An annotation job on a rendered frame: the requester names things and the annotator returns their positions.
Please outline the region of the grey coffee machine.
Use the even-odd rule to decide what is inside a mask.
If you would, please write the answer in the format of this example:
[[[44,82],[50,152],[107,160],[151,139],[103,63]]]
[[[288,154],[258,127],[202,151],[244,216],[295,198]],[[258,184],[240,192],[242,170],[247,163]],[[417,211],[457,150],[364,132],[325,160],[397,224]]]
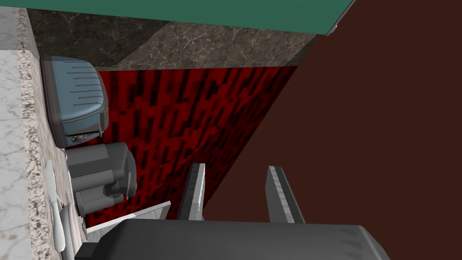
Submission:
[[[68,169],[78,215],[86,215],[134,197],[137,169],[124,142],[66,150]]]

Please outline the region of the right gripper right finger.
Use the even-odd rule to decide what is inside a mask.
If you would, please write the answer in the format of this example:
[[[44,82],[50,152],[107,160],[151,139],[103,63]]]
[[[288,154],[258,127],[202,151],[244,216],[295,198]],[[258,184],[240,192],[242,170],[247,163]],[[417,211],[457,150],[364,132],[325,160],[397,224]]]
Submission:
[[[265,194],[270,222],[305,223],[288,179],[281,167],[268,167]]]

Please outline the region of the white knife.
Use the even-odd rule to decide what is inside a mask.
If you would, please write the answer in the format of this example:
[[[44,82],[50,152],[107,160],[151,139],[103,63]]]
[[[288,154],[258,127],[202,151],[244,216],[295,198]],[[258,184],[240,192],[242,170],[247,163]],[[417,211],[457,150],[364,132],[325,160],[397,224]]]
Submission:
[[[57,252],[62,252],[65,249],[65,233],[60,218],[60,210],[58,206],[57,193],[56,193],[56,183],[54,169],[51,160],[47,160],[45,165],[45,179],[46,186],[48,189],[48,197],[51,204],[51,212],[53,216],[53,240],[54,247]]]

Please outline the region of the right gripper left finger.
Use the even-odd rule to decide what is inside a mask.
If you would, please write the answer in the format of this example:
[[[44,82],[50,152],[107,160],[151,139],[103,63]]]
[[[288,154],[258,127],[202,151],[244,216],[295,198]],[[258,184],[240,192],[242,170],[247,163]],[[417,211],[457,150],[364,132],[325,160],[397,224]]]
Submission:
[[[177,220],[203,221],[204,191],[205,164],[194,163],[185,183]]]

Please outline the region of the blue-grey contact grill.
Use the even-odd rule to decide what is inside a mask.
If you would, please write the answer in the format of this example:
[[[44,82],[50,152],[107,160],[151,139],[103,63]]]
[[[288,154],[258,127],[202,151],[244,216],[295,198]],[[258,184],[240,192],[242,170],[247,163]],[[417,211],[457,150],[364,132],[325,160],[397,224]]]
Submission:
[[[109,100],[99,72],[88,61],[40,58],[47,120],[56,147],[101,137],[109,124]]]

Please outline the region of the green wall cabinet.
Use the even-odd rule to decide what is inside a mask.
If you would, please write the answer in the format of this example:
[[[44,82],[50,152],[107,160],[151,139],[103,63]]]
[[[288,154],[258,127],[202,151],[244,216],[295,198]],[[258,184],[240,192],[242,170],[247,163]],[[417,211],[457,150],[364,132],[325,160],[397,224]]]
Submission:
[[[355,0],[0,0],[0,6],[331,34]]]

